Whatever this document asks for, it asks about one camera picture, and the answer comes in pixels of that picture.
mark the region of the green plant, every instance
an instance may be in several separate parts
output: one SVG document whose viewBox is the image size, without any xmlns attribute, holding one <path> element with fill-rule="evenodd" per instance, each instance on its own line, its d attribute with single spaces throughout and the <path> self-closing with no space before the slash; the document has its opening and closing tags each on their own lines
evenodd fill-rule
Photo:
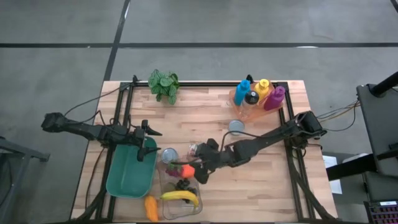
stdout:
<svg viewBox="0 0 398 224">
<path fill-rule="evenodd" d="M 168 96 L 168 101 L 171 105 L 174 105 L 177 100 L 177 90 L 180 87 L 178 82 L 178 76 L 175 73 L 169 72 L 166 75 L 163 72 L 155 69 L 148 79 L 148 85 L 150 92 L 156 95 L 156 101 L 160 102 L 162 96 Z"/>
</svg>

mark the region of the lid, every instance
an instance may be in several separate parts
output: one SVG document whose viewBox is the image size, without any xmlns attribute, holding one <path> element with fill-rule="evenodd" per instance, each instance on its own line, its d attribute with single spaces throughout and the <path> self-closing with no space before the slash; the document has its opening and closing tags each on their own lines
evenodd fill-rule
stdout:
<svg viewBox="0 0 398 224">
<path fill-rule="evenodd" d="M 259 101 L 259 98 L 259 94 L 252 90 L 248 91 L 244 96 L 245 102 L 250 105 L 255 105 Z"/>
<path fill-rule="evenodd" d="M 267 88 L 267 87 L 269 86 L 269 81 L 266 80 L 266 79 L 260 80 L 259 83 L 260 83 L 260 87 L 261 87 L 261 88 Z"/>
<path fill-rule="evenodd" d="M 277 86 L 275 88 L 274 95 L 276 97 L 281 97 L 281 96 L 285 95 L 285 88 L 283 88 L 282 86 Z"/>
<path fill-rule="evenodd" d="M 178 159 L 178 154 L 175 149 L 167 148 L 167 149 L 163 150 L 162 161 L 164 163 L 168 164 L 169 162 L 171 162 L 173 160 L 177 160 L 177 159 Z"/>
<path fill-rule="evenodd" d="M 229 122 L 228 131 L 243 131 L 244 130 L 244 123 L 240 120 L 232 120 Z"/>
<path fill-rule="evenodd" d="M 242 88 L 245 88 L 245 89 L 250 88 L 249 80 L 242 80 L 240 85 L 241 85 Z"/>
</svg>

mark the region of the gray floor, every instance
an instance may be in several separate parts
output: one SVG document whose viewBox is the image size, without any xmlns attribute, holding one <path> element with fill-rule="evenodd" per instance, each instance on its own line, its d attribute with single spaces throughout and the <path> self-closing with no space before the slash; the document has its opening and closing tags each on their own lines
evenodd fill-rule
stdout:
<svg viewBox="0 0 398 224">
<path fill-rule="evenodd" d="M 112 43 L 123 2 L 1 0 L 0 43 Z M 133 0 L 121 42 L 398 42 L 398 13 L 389 0 Z M 45 133 L 40 124 L 45 113 L 98 95 L 109 53 L 0 48 L 0 135 L 51 153 L 48 163 L 30 165 L 13 223 L 68 218 L 87 141 Z M 111 80 L 133 74 L 145 80 L 155 68 L 177 72 L 181 80 L 238 80 L 249 73 L 305 80 L 320 114 L 354 101 L 357 85 L 398 70 L 397 55 L 398 48 L 119 49 Z M 70 117 L 89 118 L 95 108 L 92 102 Z M 370 152 L 357 112 L 352 128 L 322 139 L 324 151 Z M 343 128 L 352 119 L 347 114 L 325 127 Z M 354 219 L 358 203 L 336 204 L 341 218 Z"/>
</svg>

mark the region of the wooden tabletop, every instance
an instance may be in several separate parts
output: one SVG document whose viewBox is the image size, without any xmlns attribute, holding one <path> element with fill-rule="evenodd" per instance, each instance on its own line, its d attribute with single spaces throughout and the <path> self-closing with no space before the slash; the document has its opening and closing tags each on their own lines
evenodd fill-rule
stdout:
<svg viewBox="0 0 398 224">
<path fill-rule="evenodd" d="M 310 110 L 304 82 L 287 81 L 294 113 Z M 101 94 L 119 87 L 120 82 L 104 82 Z M 233 87 L 181 87 L 177 93 L 175 105 L 156 102 L 149 88 L 134 88 L 131 106 L 132 123 L 140 125 L 142 119 L 148 119 L 152 129 L 163 136 L 154 136 L 162 149 L 172 147 L 180 155 L 187 153 L 192 142 L 205 142 L 214 138 L 220 144 L 228 124 L 236 115 L 228 101 L 228 93 Z M 98 109 L 104 114 L 105 121 L 114 115 L 118 92 L 100 98 Z M 121 108 L 123 119 L 124 105 Z M 245 132 L 262 135 L 280 126 L 277 113 L 265 115 L 255 122 L 246 123 Z M 226 143 L 247 138 L 229 135 Z M 94 163 L 102 150 L 98 142 L 88 145 L 85 163 L 81 173 L 72 217 L 81 215 L 85 207 L 88 181 Z M 105 154 L 101 156 L 91 185 L 90 201 L 100 189 L 104 169 Z M 311 191 L 327 211 L 337 217 L 331 194 L 322 152 L 318 146 L 307 147 L 304 157 Z M 297 217 L 294 209 L 292 187 L 287 167 L 283 142 L 278 142 L 251 159 L 251 162 L 235 167 L 217 169 L 210 175 L 205 185 L 200 185 L 203 210 L 198 215 L 178 218 L 173 222 L 294 222 Z M 150 194 L 159 198 L 159 175 L 155 172 Z M 305 217 L 308 217 L 305 198 L 300 190 L 300 198 Z M 108 211 L 109 195 L 106 196 L 104 215 Z M 143 199 L 117 198 L 114 210 L 114 222 L 147 222 Z"/>
</svg>

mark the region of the banana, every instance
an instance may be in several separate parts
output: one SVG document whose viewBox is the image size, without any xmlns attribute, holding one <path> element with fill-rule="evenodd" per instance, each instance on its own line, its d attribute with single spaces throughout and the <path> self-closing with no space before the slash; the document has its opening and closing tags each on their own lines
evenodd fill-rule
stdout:
<svg viewBox="0 0 398 224">
<path fill-rule="evenodd" d="M 178 200 L 178 199 L 188 199 L 193 202 L 193 205 L 197 207 L 199 205 L 199 200 L 194 193 L 187 190 L 174 190 L 172 192 L 166 192 L 160 196 L 162 200 Z"/>
</svg>

